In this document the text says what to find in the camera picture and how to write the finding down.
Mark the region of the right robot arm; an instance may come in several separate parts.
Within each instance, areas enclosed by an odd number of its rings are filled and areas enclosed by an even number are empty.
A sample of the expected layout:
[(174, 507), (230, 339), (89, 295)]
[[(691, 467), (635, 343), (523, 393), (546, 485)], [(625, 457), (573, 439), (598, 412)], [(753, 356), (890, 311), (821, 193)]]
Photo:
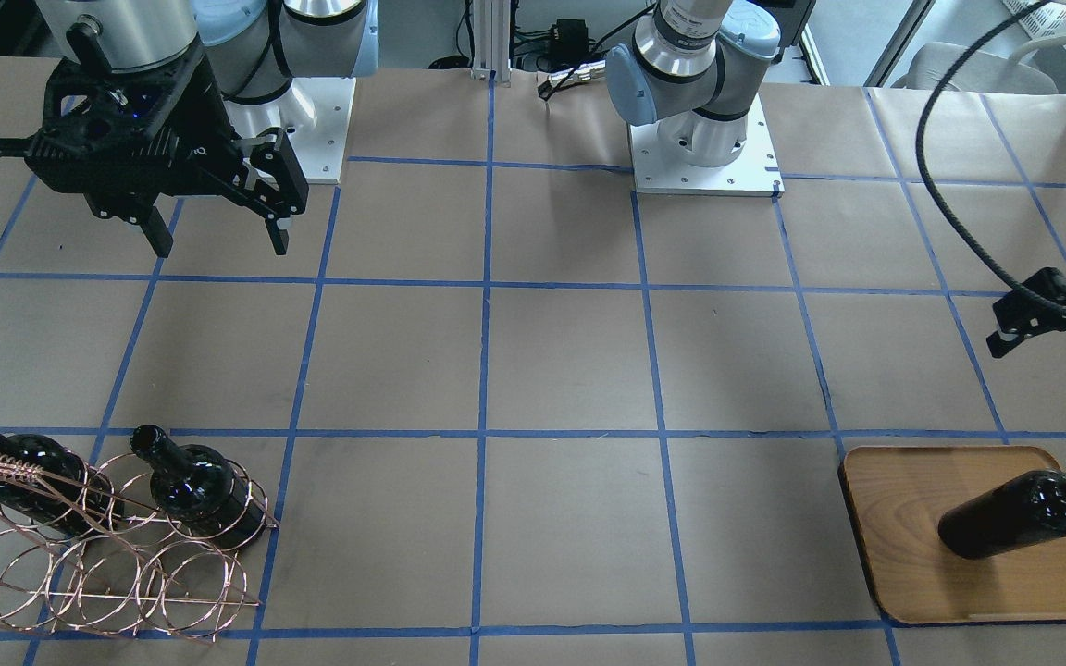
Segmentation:
[(42, 1), (62, 60), (25, 163), (156, 256), (161, 195), (215, 195), (277, 254), (309, 186), (337, 182), (356, 81), (379, 68), (376, 1)]

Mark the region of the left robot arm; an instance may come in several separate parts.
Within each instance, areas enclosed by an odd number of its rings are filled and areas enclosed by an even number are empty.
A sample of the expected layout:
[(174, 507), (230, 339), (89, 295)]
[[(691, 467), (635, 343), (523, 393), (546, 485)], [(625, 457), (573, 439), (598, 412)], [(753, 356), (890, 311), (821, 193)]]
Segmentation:
[[(915, 126), (915, 163), (932, 202), (985, 269), (1007, 287), (994, 303), (996, 329), (986, 345), (996, 359), (1028, 339), (1066, 332), (1066, 275), (1040, 269), (1018, 281), (957, 218), (928, 169), (925, 139), (936, 102), (956, 74), (995, 35), (1041, 9), (1011, 13), (962, 51), (928, 94)], [(694, 167), (725, 167), (746, 140), (746, 115), (779, 47), (779, 29), (749, 1), (660, 1), (630, 20), (629, 43), (605, 54), (605, 88), (623, 121), (663, 128), (668, 151)]]

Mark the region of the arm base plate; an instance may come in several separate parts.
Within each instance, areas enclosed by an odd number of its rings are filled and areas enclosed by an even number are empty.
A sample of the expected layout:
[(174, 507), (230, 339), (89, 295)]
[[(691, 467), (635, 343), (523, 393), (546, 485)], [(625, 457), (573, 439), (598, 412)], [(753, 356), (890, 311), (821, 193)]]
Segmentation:
[(309, 184), (338, 185), (357, 79), (293, 79), (291, 87), (260, 105), (226, 102), (235, 130), (253, 139), (271, 127), (288, 132)]
[(640, 194), (778, 197), (786, 192), (762, 98), (716, 121), (689, 111), (627, 128)]

